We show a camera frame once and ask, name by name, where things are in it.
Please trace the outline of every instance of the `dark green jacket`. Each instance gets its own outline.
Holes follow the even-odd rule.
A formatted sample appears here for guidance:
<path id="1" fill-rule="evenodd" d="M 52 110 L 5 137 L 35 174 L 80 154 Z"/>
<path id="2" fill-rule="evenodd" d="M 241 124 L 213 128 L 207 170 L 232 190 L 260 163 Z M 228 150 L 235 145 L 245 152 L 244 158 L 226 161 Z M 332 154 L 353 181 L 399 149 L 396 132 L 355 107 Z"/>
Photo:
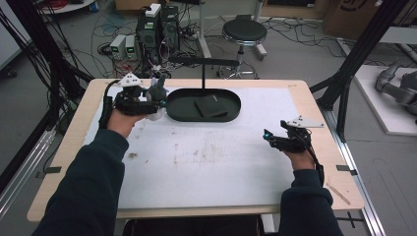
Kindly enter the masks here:
<path id="1" fill-rule="evenodd" d="M 99 130 L 78 152 L 32 235 L 113 235 L 128 146 L 119 134 Z M 320 186 L 317 172 L 298 170 L 294 176 L 281 198 L 280 233 L 341 235 L 331 195 Z"/>

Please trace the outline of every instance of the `hand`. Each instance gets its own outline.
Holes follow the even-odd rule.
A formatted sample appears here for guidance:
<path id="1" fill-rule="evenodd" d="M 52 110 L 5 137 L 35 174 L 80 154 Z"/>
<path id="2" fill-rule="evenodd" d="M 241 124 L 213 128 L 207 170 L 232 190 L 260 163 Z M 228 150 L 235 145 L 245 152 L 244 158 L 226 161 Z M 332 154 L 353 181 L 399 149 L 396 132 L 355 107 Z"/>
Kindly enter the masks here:
<path id="1" fill-rule="evenodd" d="M 146 117 L 147 115 L 128 116 L 118 109 L 113 109 L 107 123 L 107 130 L 117 132 L 127 139 L 135 123 Z"/>
<path id="2" fill-rule="evenodd" d="M 294 153 L 289 151 L 284 151 L 284 153 L 291 160 L 292 169 L 315 169 L 313 157 L 309 154 L 307 150 L 304 150 L 300 153 Z"/>

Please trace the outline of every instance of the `person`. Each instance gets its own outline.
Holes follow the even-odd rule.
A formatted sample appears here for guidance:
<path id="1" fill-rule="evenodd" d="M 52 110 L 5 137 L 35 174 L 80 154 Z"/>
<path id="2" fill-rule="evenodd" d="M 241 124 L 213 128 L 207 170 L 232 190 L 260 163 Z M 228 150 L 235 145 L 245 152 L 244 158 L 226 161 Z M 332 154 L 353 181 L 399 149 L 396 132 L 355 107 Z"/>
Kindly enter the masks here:
<path id="1" fill-rule="evenodd" d="M 122 158 L 129 146 L 126 139 L 135 123 L 145 117 L 127 116 L 113 109 L 107 129 L 98 130 L 94 140 L 77 153 L 48 201 L 45 215 L 33 231 L 33 236 L 113 235 L 124 177 Z M 320 185 L 313 158 L 307 151 L 285 154 L 291 160 L 295 180 L 281 197 L 280 235 L 342 235 L 331 210 L 331 194 Z M 178 219 L 161 220 L 154 221 L 158 222 L 155 227 L 151 227 L 151 219 L 141 223 L 148 226 L 149 235 L 163 235 L 152 232 L 160 229 L 161 225 L 171 225 L 180 230 L 187 228 L 187 225 L 182 227 L 178 224 Z M 236 230 L 255 234 L 247 230 L 255 220 L 251 215 L 194 217 L 181 222 L 192 222 L 190 220 L 208 225 L 214 232 L 212 235 L 241 235 L 236 234 Z M 174 235 L 169 228 L 163 232 L 167 233 L 164 235 Z"/>

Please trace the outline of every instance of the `gray floor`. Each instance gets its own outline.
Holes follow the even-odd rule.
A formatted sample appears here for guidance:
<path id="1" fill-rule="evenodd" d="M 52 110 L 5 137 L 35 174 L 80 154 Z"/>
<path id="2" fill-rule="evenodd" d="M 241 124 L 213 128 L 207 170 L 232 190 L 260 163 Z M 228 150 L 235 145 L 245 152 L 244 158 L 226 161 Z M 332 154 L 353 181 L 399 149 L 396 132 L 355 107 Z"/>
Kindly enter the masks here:
<path id="1" fill-rule="evenodd" d="M 129 33 L 136 26 L 135 15 L 120 14 L 114 10 L 111 1 L 100 6 L 100 12 L 90 13 L 81 10 L 60 16 L 62 29 L 67 36 L 71 47 L 76 54 L 97 78 L 106 76 L 105 71 L 111 71 L 111 62 L 96 53 L 96 48 L 102 42 L 111 41 L 111 37 L 103 37 L 104 32 L 111 34 L 111 29 L 104 25 L 116 25 L 124 28 L 119 33 Z M 208 35 L 219 35 L 221 18 L 207 20 L 208 29 L 214 26 Z M 321 23 L 314 22 L 317 29 L 304 26 L 305 34 L 313 34 L 316 38 L 322 38 Z M 295 38 L 294 31 L 283 32 L 290 38 Z M 299 35 L 301 40 L 311 40 L 310 37 Z M 309 86 L 332 76 L 343 63 L 341 50 L 334 41 L 324 41 L 322 45 L 328 45 L 329 49 L 320 46 L 307 46 L 293 42 L 277 31 L 269 30 L 264 47 L 268 57 L 259 61 L 258 55 L 251 49 L 245 53 L 246 61 L 252 63 L 261 80 L 303 80 Z M 215 58 L 234 59 L 237 46 L 219 37 L 208 37 L 210 52 Z M 103 64 L 91 59 L 88 54 L 93 54 Z M 401 58 L 404 65 L 411 61 L 401 52 L 392 49 L 392 45 L 379 45 L 367 63 L 389 63 L 395 58 Z M 3 106 L 0 118 L 1 153 L 0 170 L 3 171 L 6 164 L 13 158 L 17 150 L 25 141 L 35 124 L 46 111 L 46 88 L 34 74 L 33 68 L 25 57 L 19 57 L 12 64 L 18 71 L 14 79 L 4 78 L 0 80 L 0 96 L 6 105 Z M 215 69 L 207 67 L 207 77 L 216 78 Z M 182 68 L 172 72 L 173 78 L 200 78 L 201 68 Z M 417 235 L 417 185 L 412 184 L 416 174 L 417 152 L 415 137 L 403 137 L 386 135 L 378 123 L 373 111 L 370 109 L 363 94 L 355 83 L 352 83 L 349 96 L 349 106 L 346 121 L 346 139 L 349 148 L 358 165 L 369 195 L 374 203 L 376 211 L 384 226 L 387 235 Z M 36 171 L 40 171 L 46 157 L 55 149 L 52 147 L 45 158 L 40 162 Z M 5 217 L 0 221 L 1 235 L 30 235 L 36 227 L 36 223 L 28 222 L 26 214 L 30 204 L 41 184 L 41 179 L 33 176 L 22 189 L 14 204 Z M 352 217 L 361 218 L 359 212 L 351 212 Z M 347 217 L 347 212 L 337 212 L 339 217 Z M 353 228 L 350 222 L 339 221 L 345 235 L 367 235 L 366 226 L 362 222 L 355 222 Z M 123 221 L 118 221 L 115 235 L 121 235 Z"/>

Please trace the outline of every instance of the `stool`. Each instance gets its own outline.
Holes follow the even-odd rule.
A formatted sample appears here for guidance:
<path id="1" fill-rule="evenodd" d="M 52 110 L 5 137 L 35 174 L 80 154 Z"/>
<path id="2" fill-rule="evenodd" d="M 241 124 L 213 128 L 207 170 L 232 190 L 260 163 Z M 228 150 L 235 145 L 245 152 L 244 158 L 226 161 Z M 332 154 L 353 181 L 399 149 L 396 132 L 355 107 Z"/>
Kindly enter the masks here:
<path id="1" fill-rule="evenodd" d="M 250 19 L 237 18 L 224 24 L 222 34 L 226 40 L 240 45 L 236 58 L 236 60 L 239 61 L 239 66 L 221 66 L 218 68 L 217 75 L 224 79 L 246 79 L 242 76 L 252 75 L 253 79 L 257 79 L 258 74 L 255 68 L 243 61 L 243 48 L 244 46 L 256 46 L 261 44 L 267 37 L 267 29 L 262 24 Z"/>

